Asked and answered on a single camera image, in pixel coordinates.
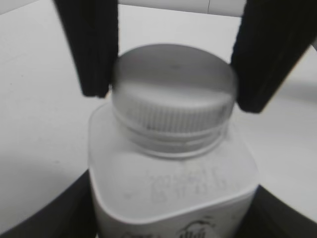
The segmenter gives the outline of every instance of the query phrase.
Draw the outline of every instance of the bottle cap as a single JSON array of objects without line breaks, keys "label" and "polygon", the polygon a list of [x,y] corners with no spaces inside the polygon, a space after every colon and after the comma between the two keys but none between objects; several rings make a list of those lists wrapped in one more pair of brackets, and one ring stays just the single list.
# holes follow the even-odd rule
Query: bottle cap
[{"label": "bottle cap", "polygon": [[155,141],[151,149],[202,149],[226,129],[237,79],[213,54],[180,45],[143,46],[121,56],[114,75],[114,114],[138,141]]}]

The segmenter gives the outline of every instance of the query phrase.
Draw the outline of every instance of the plastic bottle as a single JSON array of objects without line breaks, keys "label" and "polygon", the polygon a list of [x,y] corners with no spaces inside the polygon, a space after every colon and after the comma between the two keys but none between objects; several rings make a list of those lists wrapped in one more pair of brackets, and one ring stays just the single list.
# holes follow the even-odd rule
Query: plastic bottle
[{"label": "plastic bottle", "polygon": [[258,186],[231,126],[231,67],[186,46],[150,45],[116,64],[90,119],[89,170],[102,238],[230,238]]}]

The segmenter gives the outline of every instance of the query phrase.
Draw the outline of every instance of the bottle shoulder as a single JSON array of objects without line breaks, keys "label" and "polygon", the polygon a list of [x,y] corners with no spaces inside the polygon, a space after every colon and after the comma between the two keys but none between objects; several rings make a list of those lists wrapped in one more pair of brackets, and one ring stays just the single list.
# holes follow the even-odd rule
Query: bottle shoulder
[{"label": "bottle shoulder", "polygon": [[208,153],[168,160],[142,153],[105,105],[90,120],[89,169],[96,199],[118,219],[155,221],[239,199],[258,185],[256,165],[236,131]]}]

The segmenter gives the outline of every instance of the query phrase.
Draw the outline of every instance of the bottle neck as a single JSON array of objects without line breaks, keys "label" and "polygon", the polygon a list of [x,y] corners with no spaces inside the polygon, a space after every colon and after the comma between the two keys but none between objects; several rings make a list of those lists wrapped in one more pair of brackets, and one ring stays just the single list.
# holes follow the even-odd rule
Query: bottle neck
[{"label": "bottle neck", "polygon": [[115,110],[113,114],[121,133],[144,153],[169,159],[185,159],[208,152],[223,140],[228,128],[225,121],[202,133],[159,133],[133,128]]}]

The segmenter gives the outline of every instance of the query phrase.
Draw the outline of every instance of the white table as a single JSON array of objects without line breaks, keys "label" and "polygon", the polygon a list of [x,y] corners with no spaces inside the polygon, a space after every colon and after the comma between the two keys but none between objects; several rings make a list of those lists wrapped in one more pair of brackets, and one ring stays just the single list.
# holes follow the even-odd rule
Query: white table
[{"label": "white table", "polygon": [[[120,51],[178,43],[229,61],[240,19],[120,6]],[[0,233],[39,211],[87,169],[87,125],[103,100],[81,96],[50,0],[0,15]],[[317,222],[317,53],[310,48],[258,116],[235,120],[262,185]]]}]

